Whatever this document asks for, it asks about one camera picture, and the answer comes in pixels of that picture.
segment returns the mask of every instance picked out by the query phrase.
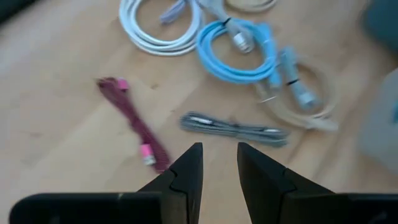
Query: cable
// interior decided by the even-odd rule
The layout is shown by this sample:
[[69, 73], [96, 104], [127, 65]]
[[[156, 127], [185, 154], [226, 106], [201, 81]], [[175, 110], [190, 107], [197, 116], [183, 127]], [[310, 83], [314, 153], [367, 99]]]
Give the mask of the cable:
[[224, 10], [223, 0], [197, 0], [200, 6], [217, 17], [223, 25], [222, 33], [228, 32], [233, 44], [242, 52], [249, 53], [254, 48], [252, 31], [243, 24], [242, 20], [231, 19]]
[[187, 131], [257, 141], [272, 147], [286, 145], [286, 137], [289, 135], [288, 132], [281, 129], [229, 123], [197, 112], [189, 112], [183, 115], [180, 118], [180, 127]]
[[131, 128], [141, 137], [141, 146], [146, 149], [150, 147], [155, 157], [154, 168], [157, 172], [162, 173], [170, 164], [169, 156], [143, 120], [140, 119], [134, 105], [130, 102], [127, 94], [127, 83], [123, 83], [123, 86], [121, 83], [123, 82], [111, 77], [97, 81], [98, 88], [105, 98], [122, 112], [129, 120]]
[[131, 41], [141, 50], [159, 56], [179, 56], [195, 48], [195, 37], [205, 23], [205, 17], [195, 0], [179, 0], [160, 17], [163, 24], [174, 21], [189, 2], [192, 21], [187, 31], [176, 40], [160, 40], [145, 33], [138, 25], [137, 10], [142, 0], [122, 0], [119, 20]]
[[262, 12], [276, 5], [278, 0], [257, 0], [257, 3], [244, 3], [245, 0], [226, 0], [231, 7], [243, 12]]
[[264, 62], [254, 70], [238, 70], [220, 61], [211, 48], [211, 43], [221, 34], [227, 32], [222, 22], [216, 21], [205, 26], [197, 37], [197, 53], [208, 72], [231, 83], [248, 84], [267, 78], [276, 87], [280, 86], [276, 70], [277, 52], [270, 28], [266, 24], [256, 25], [241, 19], [231, 19], [235, 24], [245, 27], [261, 46]]
[[262, 103], [282, 121], [306, 129], [319, 129], [323, 131], [337, 131], [338, 124], [329, 119], [329, 116], [338, 102], [338, 93], [335, 89], [335, 82], [330, 74], [326, 74], [325, 68], [320, 68], [319, 63], [304, 56], [297, 57], [297, 63], [307, 67], [315, 74], [320, 81], [323, 96], [323, 109], [313, 115], [298, 114], [289, 109], [279, 96], [278, 91], [268, 87], [265, 80], [255, 84]]
[[[317, 68], [314, 62], [305, 57], [299, 57], [297, 63], [313, 70], [320, 80], [322, 90], [325, 92], [324, 109], [314, 115], [301, 115], [288, 109], [279, 97], [281, 78], [277, 71], [277, 50], [275, 41], [272, 39], [271, 29], [267, 24], [253, 24], [241, 19], [231, 19], [223, 9], [222, 0], [201, 0], [200, 4], [207, 11], [214, 14], [219, 21], [212, 22], [205, 26], [197, 37], [197, 52], [205, 69], [220, 78], [221, 80], [237, 83], [254, 83], [257, 92], [271, 111], [281, 120], [295, 126], [307, 129], [320, 129], [324, 131], [336, 131], [338, 125], [328, 119], [331, 111], [337, 104], [337, 92], [335, 91], [334, 81], [331, 76], [323, 73], [322, 69]], [[218, 36], [228, 32], [233, 38], [233, 43], [238, 49], [247, 53], [254, 47], [255, 40], [261, 47], [264, 63], [254, 70], [238, 70], [231, 68], [221, 62], [213, 53], [211, 43]], [[289, 51], [282, 54], [282, 64], [287, 70], [288, 79], [294, 95], [301, 107], [311, 108], [315, 105], [315, 96], [298, 82], [297, 75], [292, 70], [294, 66], [292, 57], [289, 58]]]
[[301, 81], [297, 75], [296, 59], [294, 50], [285, 47], [280, 51], [280, 64], [285, 70], [286, 85], [290, 87], [298, 105], [304, 111], [309, 111], [318, 106], [321, 102]]

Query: lavender cable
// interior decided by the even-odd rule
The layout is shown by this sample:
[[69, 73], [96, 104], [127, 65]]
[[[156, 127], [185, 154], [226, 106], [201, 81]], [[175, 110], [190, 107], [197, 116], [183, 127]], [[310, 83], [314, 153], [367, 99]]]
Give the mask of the lavender cable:
[[185, 0], [178, 0], [176, 3], [174, 3], [173, 6], [171, 6], [159, 17], [162, 24], [170, 24], [178, 19], [178, 17], [184, 11], [185, 5]]

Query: pink connector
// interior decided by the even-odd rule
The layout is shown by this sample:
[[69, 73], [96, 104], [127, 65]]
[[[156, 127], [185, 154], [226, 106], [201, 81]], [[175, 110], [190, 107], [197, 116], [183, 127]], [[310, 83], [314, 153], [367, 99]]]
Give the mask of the pink connector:
[[147, 166], [154, 165], [156, 163], [154, 152], [150, 147], [150, 144], [142, 144], [141, 145], [141, 153], [144, 158], [144, 164]]
[[118, 87], [122, 91], [127, 91], [129, 89], [129, 83], [124, 78], [118, 78]]

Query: cable connector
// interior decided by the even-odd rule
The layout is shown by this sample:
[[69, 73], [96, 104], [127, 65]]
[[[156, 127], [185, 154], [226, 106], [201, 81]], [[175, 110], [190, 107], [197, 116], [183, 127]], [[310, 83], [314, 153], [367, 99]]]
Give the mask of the cable connector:
[[211, 120], [209, 120], [209, 119], [198, 118], [196, 116], [192, 116], [192, 117], [190, 117], [190, 119], [192, 121], [196, 121], [196, 122], [199, 122], [201, 124], [213, 124], [213, 122]]
[[275, 71], [268, 78], [269, 88], [273, 91], [279, 91], [282, 86], [282, 79], [278, 71]]
[[306, 128], [308, 130], [317, 129], [322, 131], [335, 132], [338, 130], [338, 123], [329, 119], [317, 118], [308, 121]]
[[250, 49], [249, 44], [246, 42], [244, 35], [240, 32], [233, 37], [233, 41], [235, 45], [240, 49], [242, 52], [247, 52]]
[[184, 11], [185, 5], [185, 0], [178, 0], [175, 2], [173, 6], [171, 6], [159, 17], [162, 24], [170, 24], [178, 19], [178, 17], [180, 17]]
[[286, 47], [282, 49], [280, 62], [285, 70], [287, 85], [292, 90], [296, 102], [301, 109], [308, 111], [314, 109], [320, 104], [320, 100], [310, 91], [297, 76], [297, 68], [295, 54], [293, 48]]
[[118, 80], [118, 88], [121, 91], [128, 91], [129, 83], [127, 82], [127, 80], [122, 77], [119, 77], [117, 80]]
[[152, 151], [150, 144], [142, 144], [141, 153], [145, 165], [151, 166], [156, 163], [154, 152]]

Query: coiled beige cable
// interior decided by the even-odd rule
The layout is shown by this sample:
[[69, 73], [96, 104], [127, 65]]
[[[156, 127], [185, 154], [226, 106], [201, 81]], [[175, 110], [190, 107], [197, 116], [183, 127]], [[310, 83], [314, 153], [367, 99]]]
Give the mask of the coiled beige cable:
[[278, 0], [226, 0], [231, 7], [243, 12], [262, 12], [275, 6]]
[[322, 131], [337, 131], [338, 123], [330, 120], [330, 114], [338, 103], [338, 93], [335, 81], [330, 74], [325, 73], [325, 68], [319, 67], [314, 60], [299, 56], [297, 63], [311, 70], [322, 86], [323, 109], [321, 112], [312, 115], [298, 114], [287, 107], [278, 91], [274, 91], [266, 85], [266, 82], [256, 83], [256, 90], [262, 101], [279, 119], [294, 126], [306, 129], [319, 129]]

